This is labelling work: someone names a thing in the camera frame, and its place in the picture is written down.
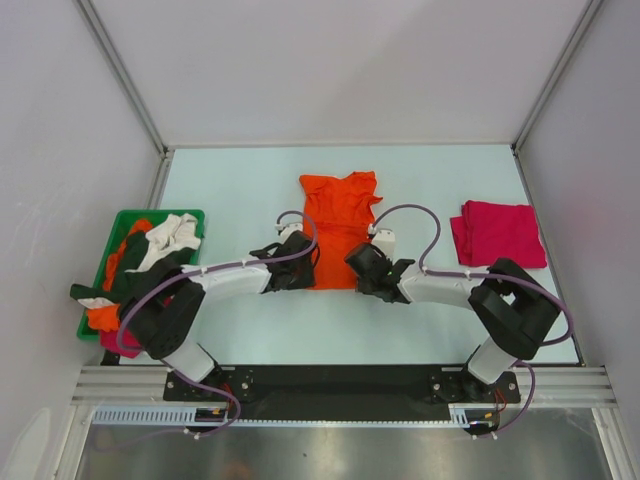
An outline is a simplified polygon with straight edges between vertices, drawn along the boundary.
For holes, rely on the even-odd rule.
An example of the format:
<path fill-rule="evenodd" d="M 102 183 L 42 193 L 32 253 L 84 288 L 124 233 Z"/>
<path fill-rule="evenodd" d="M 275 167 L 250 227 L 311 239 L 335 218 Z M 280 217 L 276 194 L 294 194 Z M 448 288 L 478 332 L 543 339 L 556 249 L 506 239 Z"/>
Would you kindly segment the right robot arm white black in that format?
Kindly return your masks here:
<path fill-rule="evenodd" d="M 466 361 L 460 374 L 463 396 L 484 401 L 500 376 L 518 361 L 531 360 L 562 309 L 559 301 L 507 258 L 485 271 L 434 271 L 413 260 L 392 262 L 372 244 L 345 257 L 356 275 L 356 290 L 387 303 L 436 303 L 470 310 L 488 339 Z"/>

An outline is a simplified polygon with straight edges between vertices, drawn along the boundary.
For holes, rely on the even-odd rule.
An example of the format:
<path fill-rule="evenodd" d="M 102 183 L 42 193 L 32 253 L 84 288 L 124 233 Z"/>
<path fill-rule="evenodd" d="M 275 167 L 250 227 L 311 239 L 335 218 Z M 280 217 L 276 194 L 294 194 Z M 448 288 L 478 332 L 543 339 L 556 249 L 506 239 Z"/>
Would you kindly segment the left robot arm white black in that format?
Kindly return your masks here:
<path fill-rule="evenodd" d="M 131 334 L 151 359 L 182 374 L 197 398 L 210 399 L 221 387 L 218 364 L 190 338 L 201 307 L 242 295 L 310 288 L 318 250 L 312 237 L 295 230 L 238 262 L 197 266 L 160 260 L 121 300 L 119 337 Z"/>

